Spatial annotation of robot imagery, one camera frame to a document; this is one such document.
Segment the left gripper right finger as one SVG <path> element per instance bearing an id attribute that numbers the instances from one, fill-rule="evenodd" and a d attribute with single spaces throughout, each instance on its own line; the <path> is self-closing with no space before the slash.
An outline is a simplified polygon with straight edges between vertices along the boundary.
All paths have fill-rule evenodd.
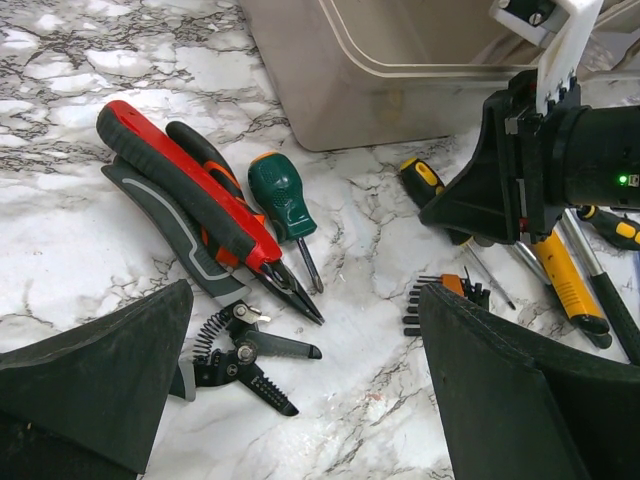
<path id="1" fill-rule="evenodd" d="M 422 339 L 455 478 L 638 478 L 637 366 L 428 297 Z"/>

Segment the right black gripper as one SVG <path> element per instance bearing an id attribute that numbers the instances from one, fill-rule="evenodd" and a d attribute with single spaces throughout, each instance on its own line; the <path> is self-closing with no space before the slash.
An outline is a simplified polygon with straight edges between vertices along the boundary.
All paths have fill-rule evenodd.
<path id="1" fill-rule="evenodd" d="M 507 90 L 485 100 L 478 142 L 465 167 L 420 213 L 426 226 L 451 228 L 501 244 L 544 240 L 561 216 L 561 161 L 567 130 L 583 110 L 572 78 L 558 100 L 536 110 L 537 72 L 527 70 Z"/>

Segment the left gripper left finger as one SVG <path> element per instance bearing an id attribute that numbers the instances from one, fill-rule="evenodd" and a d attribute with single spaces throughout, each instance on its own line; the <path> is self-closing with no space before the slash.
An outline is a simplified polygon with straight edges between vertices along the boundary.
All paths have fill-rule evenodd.
<path id="1" fill-rule="evenodd" d="M 144 474 L 191 318 L 177 281 L 1 356 L 4 479 Z"/>

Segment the beige translucent tool box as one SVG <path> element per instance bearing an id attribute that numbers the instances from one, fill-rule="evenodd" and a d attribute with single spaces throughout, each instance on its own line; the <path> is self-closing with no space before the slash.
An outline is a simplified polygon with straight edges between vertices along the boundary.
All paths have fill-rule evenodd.
<path id="1" fill-rule="evenodd" d="M 546 114 L 566 91 L 627 75 L 597 46 L 637 35 L 635 1 L 245 1 L 296 140 L 311 151 L 437 138 L 522 88 Z"/>

